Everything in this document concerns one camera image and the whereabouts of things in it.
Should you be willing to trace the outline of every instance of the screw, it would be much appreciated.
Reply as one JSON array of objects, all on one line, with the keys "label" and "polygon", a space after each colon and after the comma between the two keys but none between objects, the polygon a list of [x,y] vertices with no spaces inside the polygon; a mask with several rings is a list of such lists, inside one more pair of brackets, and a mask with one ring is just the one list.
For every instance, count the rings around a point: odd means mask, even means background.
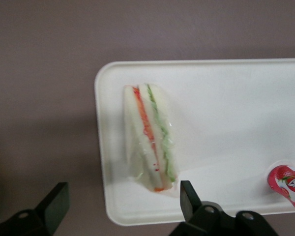
[{"label": "screw", "polygon": [[245,217],[247,220],[253,220],[254,216],[248,212],[245,212],[242,214],[243,217]]},{"label": "screw", "polygon": [[214,213],[214,212],[215,212],[214,208],[211,207],[211,206],[206,206],[205,210],[206,210],[207,212],[209,212],[209,213]]},{"label": "screw", "polygon": [[23,212],[23,213],[19,214],[19,218],[23,219],[23,218],[27,217],[28,215],[29,214],[27,212]]}]

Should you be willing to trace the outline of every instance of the sandwich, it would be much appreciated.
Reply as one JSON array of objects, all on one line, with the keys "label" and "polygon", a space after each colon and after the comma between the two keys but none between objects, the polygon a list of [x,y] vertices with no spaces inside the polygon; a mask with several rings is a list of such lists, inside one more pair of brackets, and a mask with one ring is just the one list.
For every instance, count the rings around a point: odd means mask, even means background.
[{"label": "sandwich", "polygon": [[153,192],[172,188],[177,173],[170,123],[161,89],[143,84],[124,88],[126,155],[132,175]]}]

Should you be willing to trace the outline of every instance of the sandwich wedge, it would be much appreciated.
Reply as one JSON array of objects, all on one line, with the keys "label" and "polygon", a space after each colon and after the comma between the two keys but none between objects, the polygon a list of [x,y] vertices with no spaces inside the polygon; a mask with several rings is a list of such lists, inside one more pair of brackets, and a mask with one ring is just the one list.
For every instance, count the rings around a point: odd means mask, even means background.
[{"label": "sandwich wedge", "polygon": [[161,89],[143,84],[124,88],[126,155],[132,175],[149,190],[172,188],[177,173],[170,123]]}]

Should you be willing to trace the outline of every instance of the red can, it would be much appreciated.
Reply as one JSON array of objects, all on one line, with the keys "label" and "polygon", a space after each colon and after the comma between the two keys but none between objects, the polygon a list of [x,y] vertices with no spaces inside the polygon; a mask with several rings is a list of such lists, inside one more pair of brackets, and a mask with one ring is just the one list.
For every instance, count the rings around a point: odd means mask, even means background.
[{"label": "red can", "polygon": [[268,175],[270,187],[286,197],[295,207],[295,169],[291,166],[277,166]]}]

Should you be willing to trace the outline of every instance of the tomato filling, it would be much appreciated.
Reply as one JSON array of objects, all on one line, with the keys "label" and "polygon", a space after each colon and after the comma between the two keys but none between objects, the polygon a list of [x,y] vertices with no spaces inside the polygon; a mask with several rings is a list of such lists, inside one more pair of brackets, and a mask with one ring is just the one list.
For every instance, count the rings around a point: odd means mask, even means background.
[{"label": "tomato filling", "polygon": [[[141,120],[143,122],[143,125],[144,125],[144,134],[147,135],[149,141],[151,142],[151,147],[152,149],[154,150],[154,153],[155,153],[155,156],[156,156],[156,161],[157,161],[157,166],[159,166],[159,161],[158,161],[158,156],[157,156],[157,153],[156,153],[156,146],[155,146],[155,138],[154,138],[154,134],[153,134],[153,130],[152,130],[152,127],[151,127],[151,124],[148,120],[148,115],[144,109],[144,104],[143,104],[143,101],[142,101],[142,98],[141,98],[141,95],[140,95],[140,90],[138,88],[133,88],[133,92],[134,92],[134,95],[136,97],[136,101],[137,101],[137,106],[138,106],[138,110],[139,110],[139,113],[140,113],[140,117],[141,117]],[[160,191],[163,191],[164,188],[155,188],[154,191],[155,192],[160,192]]]}]

